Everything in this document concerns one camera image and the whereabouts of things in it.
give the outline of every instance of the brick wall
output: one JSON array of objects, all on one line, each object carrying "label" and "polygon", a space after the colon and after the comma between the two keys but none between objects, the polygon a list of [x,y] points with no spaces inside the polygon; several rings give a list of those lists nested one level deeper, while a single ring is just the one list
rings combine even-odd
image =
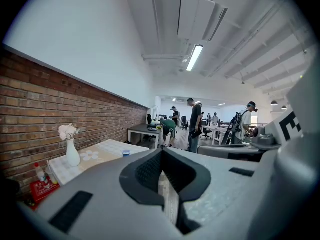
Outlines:
[{"label": "brick wall", "polygon": [[145,107],[10,52],[2,51],[0,66],[0,168],[20,183],[20,194],[37,179],[35,162],[45,166],[66,154],[59,126],[81,129],[74,140],[80,150],[108,139],[124,142],[128,128],[146,122]]}]

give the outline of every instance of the white vase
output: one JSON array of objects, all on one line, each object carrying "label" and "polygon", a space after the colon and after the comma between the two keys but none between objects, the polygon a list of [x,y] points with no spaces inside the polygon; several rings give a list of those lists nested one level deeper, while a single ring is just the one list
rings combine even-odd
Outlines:
[{"label": "white vase", "polygon": [[69,165],[75,167],[80,164],[80,156],[78,151],[75,148],[74,139],[67,139],[67,148],[66,148],[66,159]]}]

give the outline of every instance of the red box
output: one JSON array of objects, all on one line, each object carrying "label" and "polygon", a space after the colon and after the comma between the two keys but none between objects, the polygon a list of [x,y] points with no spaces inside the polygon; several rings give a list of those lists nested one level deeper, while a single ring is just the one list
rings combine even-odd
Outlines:
[{"label": "red box", "polygon": [[36,204],[39,204],[43,199],[60,188],[59,184],[53,184],[50,177],[47,177],[50,183],[49,188],[45,188],[40,180],[30,183],[31,194]]}]

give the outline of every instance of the bottle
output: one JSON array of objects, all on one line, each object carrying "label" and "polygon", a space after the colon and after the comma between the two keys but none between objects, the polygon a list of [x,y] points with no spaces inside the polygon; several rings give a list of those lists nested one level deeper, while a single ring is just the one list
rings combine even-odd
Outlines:
[{"label": "bottle", "polygon": [[45,189],[50,188],[49,181],[48,181],[48,179],[46,178],[46,175],[45,175],[44,171],[43,171],[42,168],[39,166],[39,163],[36,162],[36,163],[34,164],[34,166],[35,166],[36,175],[38,176],[39,180],[40,180],[41,183],[43,184],[44,188],[45,188]]}]

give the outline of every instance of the window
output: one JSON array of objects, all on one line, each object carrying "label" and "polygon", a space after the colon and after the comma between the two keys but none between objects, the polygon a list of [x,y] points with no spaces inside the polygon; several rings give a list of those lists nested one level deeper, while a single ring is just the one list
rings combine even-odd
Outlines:
[{"label": "window", "polygon": [[257,116],[251,116],[251,124],[256,125],[258,123],[258,117]]}]

